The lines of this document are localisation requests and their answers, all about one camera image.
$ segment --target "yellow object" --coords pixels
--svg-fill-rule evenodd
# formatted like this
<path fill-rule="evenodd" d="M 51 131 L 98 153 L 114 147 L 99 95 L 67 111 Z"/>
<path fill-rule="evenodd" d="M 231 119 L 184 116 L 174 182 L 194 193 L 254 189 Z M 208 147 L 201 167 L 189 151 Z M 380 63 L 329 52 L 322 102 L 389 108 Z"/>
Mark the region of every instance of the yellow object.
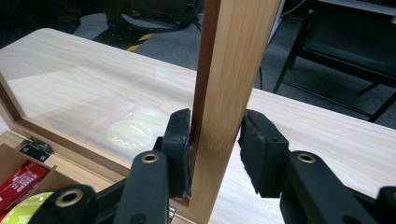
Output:
<path fill-rule="evenodd" d="M 27 224 L 37 209 L 48 199 L 52 192 L 34 195 L 15 206 L 3 219 L 3 223 Z"/>

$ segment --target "yellow stripe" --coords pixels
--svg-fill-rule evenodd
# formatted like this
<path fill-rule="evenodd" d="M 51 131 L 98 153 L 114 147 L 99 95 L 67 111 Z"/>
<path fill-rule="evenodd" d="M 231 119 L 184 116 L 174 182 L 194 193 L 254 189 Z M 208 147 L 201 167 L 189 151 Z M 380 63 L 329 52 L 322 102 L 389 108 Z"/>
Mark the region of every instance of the yellow stripe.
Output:
<path fill-rule="evenodd" d="M 143 35 L 139 40 L 147 40 L 147 39 L 149 39 L 151 36 L 152 36 L 151 34 Z"/>
<path fill-rule="evenodd" d="M 130 52 L 132 52 L 132 51 L 136 50 L 136 49 L 139 48 L 139 47 L 140 47 L 140 45 L 132 45 L 132 46 L 129 47 L 127 50 L 130 51 Z"/>

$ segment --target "black chair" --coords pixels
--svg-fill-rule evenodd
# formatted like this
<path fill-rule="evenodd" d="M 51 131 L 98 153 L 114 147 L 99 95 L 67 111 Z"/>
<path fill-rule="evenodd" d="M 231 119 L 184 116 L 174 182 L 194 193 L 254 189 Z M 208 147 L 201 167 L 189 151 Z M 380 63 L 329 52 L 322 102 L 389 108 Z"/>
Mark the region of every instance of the black chair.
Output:
<path fill-rule="evenodd" d="M 388 18 L 384 20 L 380 15 L 355 8 L 313 2 L 315 4 L 303 21 L 273 93 L 277 93 L 280 84 L 284 82 L 331 100 L 284 80 L 288 70 L 293 67 L 296 57 L 373 83 L 357 92 L 358 95 L 378 85 L 395 88 L 396 24 L 391 23 Z M 362 113 L 369 117 L 369 121 L 375 122 L 395 101 L 396 92 L 374 114 L 333 102 Z"/>

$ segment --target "wooden table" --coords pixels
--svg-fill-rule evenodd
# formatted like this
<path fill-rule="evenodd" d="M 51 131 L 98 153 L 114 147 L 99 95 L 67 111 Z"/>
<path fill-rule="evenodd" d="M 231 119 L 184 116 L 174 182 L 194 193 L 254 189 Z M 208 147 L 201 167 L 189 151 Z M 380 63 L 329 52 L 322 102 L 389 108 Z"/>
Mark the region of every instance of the wooden table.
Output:
<path fill-rule="evenodd" d="M 24 114 L 53 128 L 62 124 L 81 141 L 111 147 L 104 153 L 119 155 L 125 164 L 132 158 L 125 155 L 136 150 L 125 153 L 112 145 L 108 128 L 143 109 L 154 119 L 141 119 L 161 129 L 174 110 L 191 108 L 195 80 L 189 69 L 52 30 L 1 49 L 0 72 Z M 395 130 L 265 91 L 253 90 L 248 108 L 266 115 L 290 141 L 290 150 L 319 155 L 345 185 L 372 197 L 380 187 L 396 185 Z M 282 223 L 278 203 L 254 193 L 235 145 L 210 222 Z"/>

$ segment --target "metal hinge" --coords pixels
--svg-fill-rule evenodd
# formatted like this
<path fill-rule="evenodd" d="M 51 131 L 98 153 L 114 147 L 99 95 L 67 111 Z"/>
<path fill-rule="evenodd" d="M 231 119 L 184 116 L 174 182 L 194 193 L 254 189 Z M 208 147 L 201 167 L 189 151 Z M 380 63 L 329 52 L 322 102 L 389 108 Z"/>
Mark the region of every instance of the metal hinge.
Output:
<path fill-rule="evenodd" d="M 33 137 L 28 137 L 24 141 L 26 143 L 20 150 L 20 152 L 38 160 L 44 162 L 54 152 L 48 143 L 42 142 Z"/>

